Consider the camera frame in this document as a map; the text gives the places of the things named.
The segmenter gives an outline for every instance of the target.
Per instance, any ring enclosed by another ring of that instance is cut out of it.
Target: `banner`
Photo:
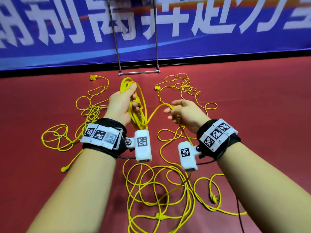
[[[311,48],[311,0],[156,0],[159,59]],[[121,62],[156,58],[150,3],[111,1]],[[106,0],[0,0],[0,70],[118,62]]]

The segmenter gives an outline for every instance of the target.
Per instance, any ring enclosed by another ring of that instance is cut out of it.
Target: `light blue stripe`
[[[173,43],[180,43],[195,38],[200,38],[204,36],[197,36],[188,39],[175,40],[170,42],[159,43],[158,46],[165,46]],[[149,44],[143,46],[131,46],[119,49],[119,53],[132,52],[137,50],[143,50],[148,48],[156,47],[156,44]],[[89,52],[79,52],[79,53],[69,53],[60,55],[41,55],[41,56],[26,56],[26,57],[10,57],[10,58],[0,58],[0,70],[7,69],[20,69],[25,67],[33,66],[44,66],[44,65],[59,65],[61,63],[78,61],[90,58],[103,57],[107,55],[117,54],[115,49],[110,50],[97,50]]]

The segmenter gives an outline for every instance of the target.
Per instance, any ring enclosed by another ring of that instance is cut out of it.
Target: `wrist strap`
[[[209,156],[218,160],[229,146],[241,142],[237,133],[238,131],[223,119],[207,121],[196,135],[202,152],[199,157]]]
[[[89,124],[81,141],[83,149],[94,149],[118,158],[127,150],[124,138],[126,128],[118,121],[101,118]]]

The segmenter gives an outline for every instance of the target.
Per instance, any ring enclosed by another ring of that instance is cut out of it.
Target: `metal frame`
[[[156,47],[156,67],[157,70],[152,70],[152,71],[141,71],[141,72],[128,72],[128,73],[122,73],[122,67],[120,63],[120,56],[119,56],[119,50],[118,50],[118,44],[117,44],[117,39],[116,39],[116,34],[115,34],[115,27],[112,21],[112,13],[111,13],[111,8],[110,8],[110,0],[107,0],[108,3],[108,10],[109,10],[109,15],[110,15],[110,21],[111,21],[111,26],[112,26],[112,32],[114,34],[114,39],[115,39],[115,45],[116,45],[116,51],[117,51],[117,56],[118,56],[118,62],[119,62],[119,76],[121,75],[127,75],[127,74],[144,74],[144,73],[161,73],[159,69],[159,56],[158,56],[158,35],[157,35],[157,29],[156,29],[156,0],[153,0],[153,12],[155,16],[155,47]]]

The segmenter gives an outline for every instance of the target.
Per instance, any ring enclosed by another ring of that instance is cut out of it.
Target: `person's right hand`
[[[166,108],[165,113],[170,113],[168,116],[169,120],[173,120],[177,123],[176,116],[178,116],[181,125],[186,126],[188,130],[192,133],[197,133],[199,128],[211,120],[206,114],[192,101],[187,100],[177,100],[173,101],[172,105],[174,109]]]

